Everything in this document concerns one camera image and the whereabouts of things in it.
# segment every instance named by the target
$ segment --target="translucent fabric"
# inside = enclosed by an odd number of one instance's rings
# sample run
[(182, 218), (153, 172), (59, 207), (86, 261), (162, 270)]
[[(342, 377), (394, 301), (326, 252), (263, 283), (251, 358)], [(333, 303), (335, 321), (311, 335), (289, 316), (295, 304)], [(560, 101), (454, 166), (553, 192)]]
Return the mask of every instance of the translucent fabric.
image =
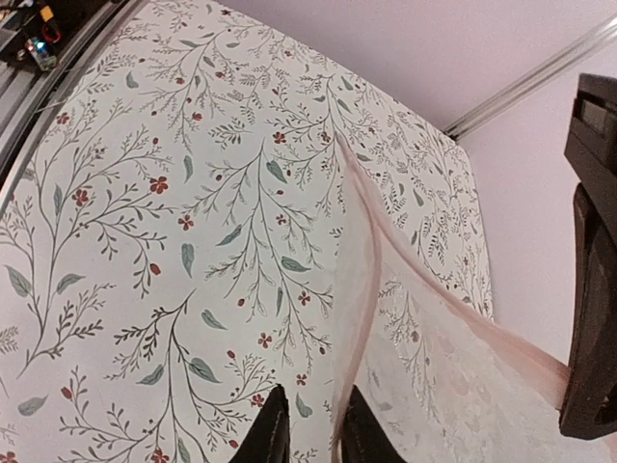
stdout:
[[(569, 369), (442, 288), (382, 210), (357, 156), (337, 141), (347, 213), (335, 275), (333, 463), (354, 383), (409, 462), (617, 461), (611, 438), (560, 435)], [(422, 327), (414, 357), (396, 325), (406, 316)]]

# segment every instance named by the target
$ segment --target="floral tablecloth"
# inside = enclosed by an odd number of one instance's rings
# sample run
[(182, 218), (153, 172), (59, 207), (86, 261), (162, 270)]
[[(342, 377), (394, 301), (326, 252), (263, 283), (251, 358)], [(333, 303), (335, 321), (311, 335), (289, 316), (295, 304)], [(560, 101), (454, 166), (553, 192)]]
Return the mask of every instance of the floral tablecloth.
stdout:
[[(459, 147), (249, 17), (152, 0), (76, 86), (0, 220), (0, 461), (225, 462), (276, 383), (292, 460), (326, 461), (335, 131), (426, 266), (491, 316)], [(379, 316), (430, 397), (414, 308)]]

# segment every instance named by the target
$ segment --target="white surface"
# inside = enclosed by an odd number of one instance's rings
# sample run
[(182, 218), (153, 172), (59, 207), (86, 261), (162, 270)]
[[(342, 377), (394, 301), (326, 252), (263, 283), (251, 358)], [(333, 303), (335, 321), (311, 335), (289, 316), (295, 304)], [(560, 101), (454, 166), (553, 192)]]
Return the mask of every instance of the white surface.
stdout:
[(617, 12), (610, 0), (221, 0), (444, 128)]
[(567, 362), (577, 177), (564, 157), (578, 74), (617, 77), (617, 44), (462, 140), (476, 178), (500, 324)]

